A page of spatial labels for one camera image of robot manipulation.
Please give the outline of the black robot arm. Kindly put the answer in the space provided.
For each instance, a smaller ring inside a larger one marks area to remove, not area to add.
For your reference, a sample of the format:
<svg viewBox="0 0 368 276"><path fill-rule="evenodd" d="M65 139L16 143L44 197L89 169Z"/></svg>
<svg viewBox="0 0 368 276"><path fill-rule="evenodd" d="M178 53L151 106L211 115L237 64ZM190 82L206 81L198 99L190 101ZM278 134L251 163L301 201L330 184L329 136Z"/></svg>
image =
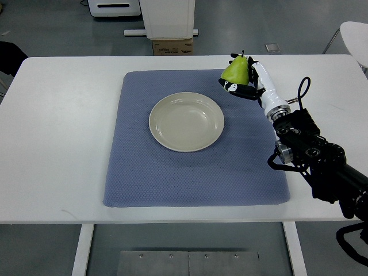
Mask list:
<svg viewBox="0 0 368 276"><path fill-rule="evenodd" d="M361 239L367 241L367 176L347 164L341 146L320 135L319 128L303 107L301 100L309 90L310 82L306 76L299 85L299 108L273 122L279 140L267 162L275 170L300 173L310 185L313 198L331 204L338 202L345 218L361 220L339 229L336 239L351 259L366 266L367 258L360 255L344 236L360 231Z"/></svg>

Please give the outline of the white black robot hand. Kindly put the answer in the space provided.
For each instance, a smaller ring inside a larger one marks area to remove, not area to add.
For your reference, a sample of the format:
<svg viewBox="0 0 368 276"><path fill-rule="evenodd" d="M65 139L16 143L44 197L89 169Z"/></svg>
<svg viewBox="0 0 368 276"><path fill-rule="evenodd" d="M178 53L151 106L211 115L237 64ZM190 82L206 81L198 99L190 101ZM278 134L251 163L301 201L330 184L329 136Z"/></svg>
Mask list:
<svg viewBox="0 0 368 276"><path fill-rule="evenodd" d="M289 114L289 104L278 95L275 84L264 65L250 56L246 57L248 59L249 84L231 83L221 77L218 80L219 84L225 91L236 97L258 101L261 108L264 109L265 116L270 121Z"/></svg>

